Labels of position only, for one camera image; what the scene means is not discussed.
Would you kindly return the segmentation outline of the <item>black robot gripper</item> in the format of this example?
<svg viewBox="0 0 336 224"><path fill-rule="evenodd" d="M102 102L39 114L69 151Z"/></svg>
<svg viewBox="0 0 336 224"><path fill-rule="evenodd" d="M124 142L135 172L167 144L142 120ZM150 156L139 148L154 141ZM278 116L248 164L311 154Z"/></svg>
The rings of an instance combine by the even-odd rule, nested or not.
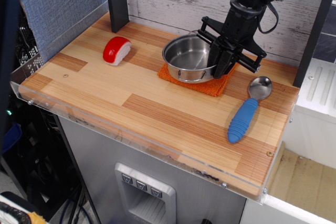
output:
<svg viewBox="0 0 336 224"><path fill-rule="evenodd" d="M231 71L238 63L255 73L260 68L266 52L254 41L266 5L256 8L245 7L238 1L230 2L230 9L224 23L207 16L197 36L210 45L207 67L216 65L214 79Z"/></svg>

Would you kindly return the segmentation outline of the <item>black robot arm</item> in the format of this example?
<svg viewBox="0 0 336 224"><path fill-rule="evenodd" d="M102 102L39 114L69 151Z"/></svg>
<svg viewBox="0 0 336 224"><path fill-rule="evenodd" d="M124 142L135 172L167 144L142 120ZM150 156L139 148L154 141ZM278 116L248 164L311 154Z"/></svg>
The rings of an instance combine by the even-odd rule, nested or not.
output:
<svg viewBox="0 0 336 224"><path fill-rule="evenodd" d="M210 45L208 67L214 67L213 77L219 79L228 74L238 63L257 72L266 52L254 41L254 34L262 30L260 22L276 0L230 0L230 9L225 22L221 23L207 16L202 18L198 37Z"/></svg>

